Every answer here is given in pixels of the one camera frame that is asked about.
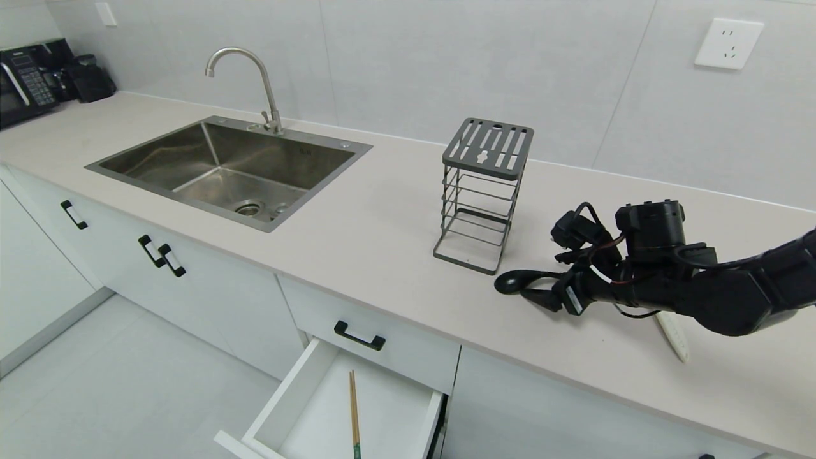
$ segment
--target black drawer handle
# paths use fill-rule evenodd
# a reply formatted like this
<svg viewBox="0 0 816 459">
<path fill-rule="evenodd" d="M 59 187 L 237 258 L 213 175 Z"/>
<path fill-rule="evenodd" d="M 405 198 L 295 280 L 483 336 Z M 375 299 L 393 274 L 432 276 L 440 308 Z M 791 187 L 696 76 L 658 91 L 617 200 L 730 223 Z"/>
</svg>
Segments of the black drawer handle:
<svg viewBox="0 0 816 459">
<path fill-rule="evenodd" d="M 77 215 L 77 211 L 73 209 L 73 204 L 68 200 L 65 199 L 62 203 L 60 203 L 62 210 L 68 214 L 68 218 L 79 228 L 80 230 L 84 230 L 88 227 L 88 224 Z"/>
<path fill-rule="evenodd" d="M 385 344 L 385 338 L 383 338 L 382 336 L 377 335 L 377 336 L 374 337 L 373 340 L 371 340 L 371 342 L 368 342 L 368 341 L 363 341 L 363 340 L 361 340 L 360 338 L 358 338 L 356 336 L 349 335 L 348 333 L 346 333 L 346 330 L 348 330 L 348 324 L 343 322 L 342 320 L 338 320 L 337 324 L 335 325 L 335 333 L 342 336 L 343 338 L 348 338 L 351 341 L 362 344 L 363 346 L 371 348 L 373 350 L 377 350 L 377 351 L 383 350 L 383 345 Z"/>
<path fill-rule="evenodd" d="M 148 244 L 150 244 L 150 247 L 152 247 L 152 246 L 153 246 L 153 241 L 150 239 L 150 236 L 148 236 L 147 234 L 145 234 L 144 236 L 142 236 L 141 238 L 139 238 L 139 244 L 140 244 L 140 245 L 142 246 L 142 248 L 144 249 L 144 253 L 147 253 L 147 254 L 148 254 L 148 258 L 149 258 L 149 259 L 150 259 L 150 260 L 153 262 L 153 266 L 156 266 L 157 268 L 161 268 L 162 266 L 164 266 L 164 265 L 165 265 L 166 261 L 164 261 L 164 257 L 163 257 L 163 256 L 161 256 L 161 254 L 159 255 L 159 257 L 158 257 L 158 258 L 156 258 L 156 257 L 155 257 L 155 256 L 153 256 L 153 254 L 150 252 L 150 249 L 148 249 Z"/>
<path fill-rule="evenodd" d="M 177 278 L 180 278 L 187 274 L 187 270 L 179 264 L 179 261 L 175 259 L 175 255 L 171 254 L 171 250 L 173 249 L 167 244 L 163 244 L 158 248 L 158 252 L 162 254 L 162 258 L 167 262 L 167 267 L 170 268 L 170 271 L 173 271 L 173 274 L 175 274 Z"/>
</svg>

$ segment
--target chopsticks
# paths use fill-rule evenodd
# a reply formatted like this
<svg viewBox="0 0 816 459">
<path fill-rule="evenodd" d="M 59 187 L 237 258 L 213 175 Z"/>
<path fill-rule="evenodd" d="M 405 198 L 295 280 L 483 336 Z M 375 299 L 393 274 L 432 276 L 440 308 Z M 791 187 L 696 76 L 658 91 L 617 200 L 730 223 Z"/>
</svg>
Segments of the chopsticks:
<svg viewBox="0 0 816 459">
<path fill-rule="evenodd" d="M 348 374 L 348 388 L 352 398 L 352 441 L 354 443 L 354 459 L 360 457 L 360 424 L 357 419 L 357 383 L 354 381 L 354 370 Z"/>
</svg>

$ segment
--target electrical outlet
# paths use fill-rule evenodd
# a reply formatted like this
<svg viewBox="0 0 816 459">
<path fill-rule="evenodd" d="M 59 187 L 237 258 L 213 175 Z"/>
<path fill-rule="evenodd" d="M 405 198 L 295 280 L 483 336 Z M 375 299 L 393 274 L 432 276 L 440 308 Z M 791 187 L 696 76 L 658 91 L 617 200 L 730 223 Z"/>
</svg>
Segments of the electrical outlet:
<svg viewBox="0 0 816 459">
<path fill-rule="evenodd" d="M 742 69 L 764 27 L 761 22 L 714 19 L 694 64 Z"/>
<path fill-rule="evenodd" d="M 116 27 L 116 18 L 113 17 L 113 11 L 110 11 L 110 5 L 107 2 L 97 2 L 96 12 L 99 13 L 105 27 Z"/>
</svg>

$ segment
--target stainless steel sink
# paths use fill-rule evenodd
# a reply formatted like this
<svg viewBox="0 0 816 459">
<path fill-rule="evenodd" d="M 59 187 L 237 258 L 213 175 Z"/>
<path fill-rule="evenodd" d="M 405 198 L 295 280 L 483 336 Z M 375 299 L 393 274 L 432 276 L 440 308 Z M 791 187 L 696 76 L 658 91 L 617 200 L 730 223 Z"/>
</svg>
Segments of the stainless steel sink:
<svg viewBox="0 0 816 459">
<path fill-rule="evenodd" d="M 214 116 L 86 168 L 269 232 L 369 149 Z"/>
</svg>

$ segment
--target floor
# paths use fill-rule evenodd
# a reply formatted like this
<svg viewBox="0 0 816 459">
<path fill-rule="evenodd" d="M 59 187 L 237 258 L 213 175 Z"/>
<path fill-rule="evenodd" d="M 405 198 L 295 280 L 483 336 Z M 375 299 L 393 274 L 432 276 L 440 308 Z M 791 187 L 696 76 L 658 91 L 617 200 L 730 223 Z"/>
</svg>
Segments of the floor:
<svg viewBox="0 0 816 459">
<path fill-rule="evenodd" d="M 0 380 L 0 457 L 234 458 L 279 384 L 116 295 Z"/>
</svg>

